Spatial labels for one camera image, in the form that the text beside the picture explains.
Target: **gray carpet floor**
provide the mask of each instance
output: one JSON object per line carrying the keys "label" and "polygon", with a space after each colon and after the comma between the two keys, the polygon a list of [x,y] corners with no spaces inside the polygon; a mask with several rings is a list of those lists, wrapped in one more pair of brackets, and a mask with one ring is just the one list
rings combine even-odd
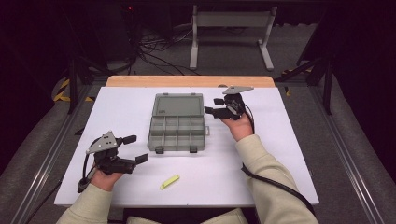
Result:
{"label": "gray carpet floor", "polygon": [[[282,71],[296,67],[296,62],[306,42],[315,29],[315,25],[275,27],[271,33],[268,49],[275,70],[265,69],[257,47],[258,29],[246,29],[241,34],[226,30],[206,30],[200,33],[198,69],[202,75],[238,75],[279,77]],[[191,41],[186,39],[164,51],[152,54],[172,64],[188,67],[190,63]],[[176,74],[172,67],[163,67]],[[132,74],[166,74],[153,65],[140,59],[132,66]],[[91,86],[89,96],[96,96],[105,85],[102,78]],[[337,145],[334,143],[320,107],[312,95],[312,87],[290,83],[291,96],[287,96],[283,87],[279,87],[283,102],[288,111],[290,122],[295,131],[306,163],[312,172],[312,179],[318,193],[320,204],[315,211],[320,223],[374,223],[371,222],[361,205],[359,194],[351,184],[350,176],[340,159]],[[64,174],[79,136],[75,132],[84,127],[94,102],[84,102],[77,113],[69,133],[66,135],[60,155],[56,159],[43,189],[38,192],[36,208],[54,188]],[[20,149],[0,177],[0,223],[10,223],[14,218],[26,192],[67,116],[69,103],[56,102],[51,111],[35,126]],[[337,82],[332,85],[332,119],[342,135],[349,153],[353,158],[368,191],[375,202],[383,223],[396,223],[396,187],[374,150],[365,137],[359,123],[344,99]],[[40,208],[30,223],[55,223],[65,208],[53,204],[56,192]],[[122,219],[121,208],[111,208],[110,219]]]}

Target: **person's right arm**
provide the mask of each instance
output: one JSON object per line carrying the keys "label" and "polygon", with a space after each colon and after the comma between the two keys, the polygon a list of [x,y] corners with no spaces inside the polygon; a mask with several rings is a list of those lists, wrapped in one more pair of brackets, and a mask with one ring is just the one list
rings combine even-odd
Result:
{"label": "person's right arm", "polygon": [[[230,128],[238,153],[251,173],[297,190],[288,169],[269,154],[260,137],[253,134],[246,115],[239,120],[224,119],[223,122]],[[283,189],[250,177],[247,185],[261,223],[318,223],[303,202]]]}

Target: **person's left hand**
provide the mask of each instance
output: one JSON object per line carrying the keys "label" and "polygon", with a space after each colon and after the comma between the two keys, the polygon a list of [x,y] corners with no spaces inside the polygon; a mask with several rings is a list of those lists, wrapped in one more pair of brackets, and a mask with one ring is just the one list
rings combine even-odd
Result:
{"label": "person's left hand", "polygon": [[121,173],[114,173],[111,175],[106,175],[101,170],[96,169],[95,174],[93,174],[91,179],[91,184],[95,185],[99,189],[105,191],[113,190],[114,184],[116,184],[117,180],[122,177]]}

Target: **white metal stand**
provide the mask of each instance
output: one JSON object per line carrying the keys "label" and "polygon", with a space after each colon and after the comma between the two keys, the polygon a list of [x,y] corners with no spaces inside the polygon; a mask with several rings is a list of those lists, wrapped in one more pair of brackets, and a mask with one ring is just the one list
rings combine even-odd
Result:
{"label": "white metal stand", "polygon": [[212,12],[198,11],[197,6],[192,12],[192,46],[190,68],[197,68],[198,61],[198,27],[266,27],[265,36],[258,41],[262,58],[268,71],[274,70],[267,49],[268,39],[274,24],[277,7],[264,12]]}

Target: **forearm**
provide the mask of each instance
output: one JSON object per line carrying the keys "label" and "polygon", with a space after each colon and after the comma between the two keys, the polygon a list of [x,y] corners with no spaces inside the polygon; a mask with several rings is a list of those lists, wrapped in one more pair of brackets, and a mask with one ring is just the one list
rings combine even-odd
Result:
{"label": "forearm", "polygon": [[[236,148],[251,173],[297,190],[288,169],[265,150],[258,135],[240,140]],[[252,178],[247,179],[247,185],[261,223],[317,223],[304,203],[283,189]]]}
{"label": "forearm", "polygon": [[112,192],[90,184],[57,223],[107,223]]}

